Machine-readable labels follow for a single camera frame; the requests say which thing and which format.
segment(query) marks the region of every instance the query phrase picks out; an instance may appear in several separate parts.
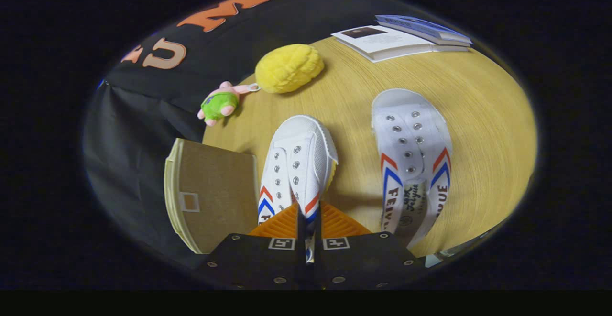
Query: pink plush toy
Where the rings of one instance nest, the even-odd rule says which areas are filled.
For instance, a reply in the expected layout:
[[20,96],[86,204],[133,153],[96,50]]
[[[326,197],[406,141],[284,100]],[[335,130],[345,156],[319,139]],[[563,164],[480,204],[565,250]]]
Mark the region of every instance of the pink plush toy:
[[240,94],[260,89],[257,83],[232,87],[230,82],[225,81],[202,102],[201,110],[197,112],[197,118],[205,119],[208,126],[214,126],[217,120],[234,113],[234,110],[238,107]]

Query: orange plastic piece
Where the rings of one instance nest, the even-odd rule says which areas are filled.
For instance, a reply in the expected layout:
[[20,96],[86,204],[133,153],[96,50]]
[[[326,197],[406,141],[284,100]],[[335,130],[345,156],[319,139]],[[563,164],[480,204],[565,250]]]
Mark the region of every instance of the orange plastic piece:
[[297,238],[297,203],[278,212],[272,218],[253,229],[247,235],[276,237],[276,238]]
[[[297,203],[280,211],[249,232],[251,236],[297,238]],[[356,220],[329,204],[323,204],[323,238],[367,235],[372,233]]]
[[345,212],[329,204],[323,204],[323,238],[367,235],[372,233]]

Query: canvas shoe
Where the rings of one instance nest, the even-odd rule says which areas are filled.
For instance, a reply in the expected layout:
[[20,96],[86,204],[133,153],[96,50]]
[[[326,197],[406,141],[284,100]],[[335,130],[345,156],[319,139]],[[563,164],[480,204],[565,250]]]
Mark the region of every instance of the canvas shoe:
[[319,120],[307,115],[285,120],[274,133],[266,156],[259,224],[297,202],[312,234],[319,200],[330,185],[337,164],[332,137]]
[[431,230],[448,198],[450,134],[439,111],[406,89],[376,96],[372,129],[384,193],[381,231],[410,249]]

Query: yellow plush ball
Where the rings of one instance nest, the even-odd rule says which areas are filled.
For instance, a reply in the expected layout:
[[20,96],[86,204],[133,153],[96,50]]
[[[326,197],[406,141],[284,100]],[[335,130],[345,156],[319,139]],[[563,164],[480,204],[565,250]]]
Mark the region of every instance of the yellow plush ball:
[[289,44],[263,56],[255,68],[255,78],[264,91],[281,94],[297,90],[323,68],[323,59],[316,48]]

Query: round table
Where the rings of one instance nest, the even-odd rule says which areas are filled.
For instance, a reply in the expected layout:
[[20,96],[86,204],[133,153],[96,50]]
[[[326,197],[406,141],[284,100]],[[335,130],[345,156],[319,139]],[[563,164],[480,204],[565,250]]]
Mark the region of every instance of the round table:
[[[339,155],[323,200],[378,232],[383,177],[370,127],[372,100],[386,89],[405,88],[433,103],[453,142],[444,211],[411,252],[421,257],[471,240],[520,203],[535,168],[537,126],[526,94],[498,64],[472,48],[371,63],[333,37],[312,46],[326,64],[319,76],[295,92],[243,96],[233,115],[206,129],[202,143],[255,155],[260,181],[278,126],[293,115],[319,119]],[[254,75],[243,81],[253,82]]]

